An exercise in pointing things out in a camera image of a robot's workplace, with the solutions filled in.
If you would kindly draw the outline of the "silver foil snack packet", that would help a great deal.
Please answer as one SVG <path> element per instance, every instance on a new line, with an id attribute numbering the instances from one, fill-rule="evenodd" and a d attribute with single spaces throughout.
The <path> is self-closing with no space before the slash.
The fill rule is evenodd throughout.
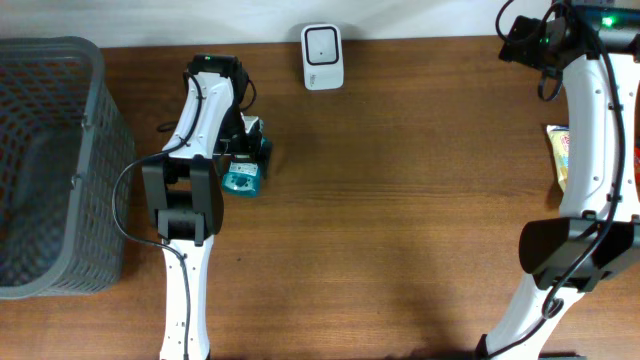
<path id="1" fill-rule="evenodd" d="M 634 180 L 636 186 L 640 185 L 640 149 L 634 147 Z"/>

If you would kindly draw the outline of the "teal mouthwash bottle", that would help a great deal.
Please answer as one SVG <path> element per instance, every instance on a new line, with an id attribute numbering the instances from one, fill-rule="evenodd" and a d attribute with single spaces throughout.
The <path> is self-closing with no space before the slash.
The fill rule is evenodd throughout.
<path id="1" fill-rule="evenodd" d="M 257 159 L 252 162 L 231 161 L 222 178 L 221 188 L 232 195 L 255 198 L 259 195 L 261 182 L 267 179 L 273 143 L 263 138 Z"/>

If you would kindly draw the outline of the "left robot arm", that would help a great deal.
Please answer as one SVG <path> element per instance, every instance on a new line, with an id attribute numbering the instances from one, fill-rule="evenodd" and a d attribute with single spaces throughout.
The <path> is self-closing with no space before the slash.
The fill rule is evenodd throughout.
<path id="1" fill-rule="evenodd" d="M 243 101 L 255 86 L 235 56 L 195 56 L 183 75 L 186 102 L 160 154 L 142 163 L 150 220 L 166 266 L 162 359 L 207 359 L 207 280 L 225 193 L 259 194 L 273 144 Z"/>

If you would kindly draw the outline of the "cream and blue snack bag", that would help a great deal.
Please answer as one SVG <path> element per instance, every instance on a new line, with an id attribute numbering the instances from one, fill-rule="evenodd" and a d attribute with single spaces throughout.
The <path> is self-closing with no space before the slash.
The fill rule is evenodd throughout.
<path id="1" fill-rule="evenodd" d="M 547 125 L 546 133 L 552 147 L 557 181 L 561 190 L 565 191 L 568 181 L 569 168 L 569 128 L 567 126 L 561 125 Z"/>

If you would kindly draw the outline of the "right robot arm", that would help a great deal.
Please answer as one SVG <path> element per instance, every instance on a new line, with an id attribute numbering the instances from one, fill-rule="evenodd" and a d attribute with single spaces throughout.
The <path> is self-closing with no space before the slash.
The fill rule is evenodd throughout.
<path id="1" fill-rule="evenodd" d="M 516 18 L 502 39 L 503 61 L 537 70 L 566 96 L 568 174 L 558 216 L 524 226 L 522 280 L 475 355 L 537 359 L 574 304 L 639 260 L 639 7 L 554 1 L 542 18 Z"/>

